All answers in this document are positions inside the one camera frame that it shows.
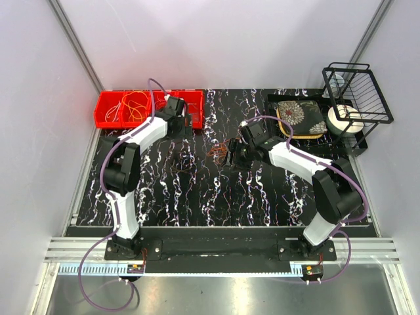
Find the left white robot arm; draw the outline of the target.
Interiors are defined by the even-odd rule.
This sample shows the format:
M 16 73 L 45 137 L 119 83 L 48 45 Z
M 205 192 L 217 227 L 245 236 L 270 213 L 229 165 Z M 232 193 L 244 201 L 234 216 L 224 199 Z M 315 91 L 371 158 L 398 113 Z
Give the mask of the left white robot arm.
M 165 101 L 164 107 L 153 109 L 150 116 L 132 131 L 102 139 L 106 153 L 102 156 L 99 182 L 112 208 L 114 227 L 109 236 L 110 248 L 118 250 L 129 260 L 145 254 L 134 198 L 140 181 L 141 154 L 158 140 L 182 136 L 191 127 L 185 100 L 166 96 Z

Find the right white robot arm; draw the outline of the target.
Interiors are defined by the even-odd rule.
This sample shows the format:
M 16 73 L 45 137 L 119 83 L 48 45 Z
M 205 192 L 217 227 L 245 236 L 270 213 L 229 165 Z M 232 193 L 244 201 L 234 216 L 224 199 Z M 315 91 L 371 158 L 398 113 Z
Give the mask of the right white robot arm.
M 260 161 L 290 171 L 312 185 L 316 214 L 295 246 L 303 259 L 315 259 L 326 241 L 351 222 L 351 214 L 361 209 L 360 218 L 367 215 L 366 195 L 347 159 L 332 161 L 297 149 L 289 140 L 270 136 L 257 120 L 242 122 L 239 132 L 239 138 L 228 141 L 224 165 L 250 169 L 253 162 Z

